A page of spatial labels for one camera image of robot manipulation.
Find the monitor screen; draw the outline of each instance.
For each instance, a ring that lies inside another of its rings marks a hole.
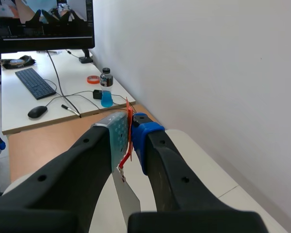
[[[0,53],[94,46],[93,0],[0,0]]]

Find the computer mouse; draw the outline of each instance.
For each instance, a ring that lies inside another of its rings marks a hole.
[[[28,112],[28,116],[30,118],[38,118],[42,116],[43,113],[47,111],[47,109],[48,108],[46,106],[38,106],[38,107],[32,108],[30,112]]]

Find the plastic bottle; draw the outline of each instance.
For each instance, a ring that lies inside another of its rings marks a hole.
[[[100,76],[100,85],[102,90],[101,105],[105,108],[113,105],[111,90],[113,86],[113,76],[109,68],[103,68]]]

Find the keyboard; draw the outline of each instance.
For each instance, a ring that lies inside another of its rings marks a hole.
[[[55,90],[32,68],[15,72],[15,74],[37,100],[56,94]]]

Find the cable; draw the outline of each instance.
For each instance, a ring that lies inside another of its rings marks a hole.
[[[69,53],[70,55],[72,55],[72,56],[74,56],[74,57],[76,57],[76,58],[79,58],[79,57],[77,57],[76,55],[73,55],[72,52],[70,52],[70,51],[68,51],[68,50],[66,50],[66,51],[67,51],[67,53]]]
[[[126,105],[125,104],[119,104],[119,103],[115,103],[115,102],[113,102],[113,104],[116,104],[116,105],[119,105],[119,106],[122,106],[122,107],[125,107],[126,108]]]
[[[44,79],[44,80],[49,81],[49,82],[51,82],[52,84],[54,84],[55,87],[56,87],[56,88],[55,88],[55,91],[57,90],[57,85],[56,85],[53,81],[48,80],[48,79]],[[61,97],[69,97],[69,96],[80,96],[80,97],[83,97],[84,99],[90,101],[90,102],[91,102],[94,106],[96,106],[96,108],[99,109],[99,110],[102,110],[102,111],[109,110],[109,109],[100,109],[100,108],[99,108],[99,107],[98,107],[94,102],[92,102],[91,100],[89,100],[89,99],[86,98],[85,96],[78,95],[78,94],[80,94],[80,93],[84,93],[84,92],[90,92],[90,93],[92,93],[92,91],[80,91],[80,92],[77,92],[77,93],[74,93],[74,94],[71,94],[71,95],[62,96],[61,94],[59,94],[58,92],[56,92],[56,94],[59,95],[59,96],[54,97],[53,99],[51,99],[51,101],[48,102],[48,104],[46,105],[46,107],[49,106],[49,104],[52,103],[52,101],[55,100],[55,99],[57,99],[57,98],[61,98]],[[126,107],[126,105],[124,105],[124,104],[119,104],[119,103],[115,103],[115,102],[113,102],[113,104],[116,104],[116,105],[119,105],[119,106]]]
[[[125,100],[126,101],[126,99],[123,97],[123,96],[120,96],[120,95],[112,95],[112,96],[119,96],[119,97],[121,97],[123,100]],[[134,111],[135,111],[135,113],[137,112],[136,111],[136,109],[134,108],[134,106],[131,104],[131,103],[129,103],[130,105],[131,105],[131,107],[134,109]]]
[[[58,85],[59,85],[59,89],[60,89],[60,92],[61,92],[61,94],[62,94],[62,96],[74,107],[74,109],[77,111],[77,113],[78,114],[80,114],[80,118],[82,118],[82,116],[81,116],[81,113],[78,111],[78,109],[76,108],[76,106],[74,106],[74,104],[70,101],[70,100],[68,100],[68,98],[64,95],[64,93],[63,93],[63,90],[62,90],[62,86],[60,85],[60,80],[59,80],[59,76],[58,76],[58,73],[57,73],[57,69],[56,69],[56,67],[55,67],[55,64],[54,64],[54,62],[53,62],[53,59],[52,59],[52,57],[50,56],[50,54],[49,54],[49,51],[47,50],[47,53],[48,53],[48,56],[49,56],[49,58],[50,58],[50,60],[51,60],[51,62],[52,62],[52,64],[53,64],[53,67],[54,67],[54,70],[55,70],[55,72],[56,72],[56,76],[57,76],[57,80],[58,80]]]

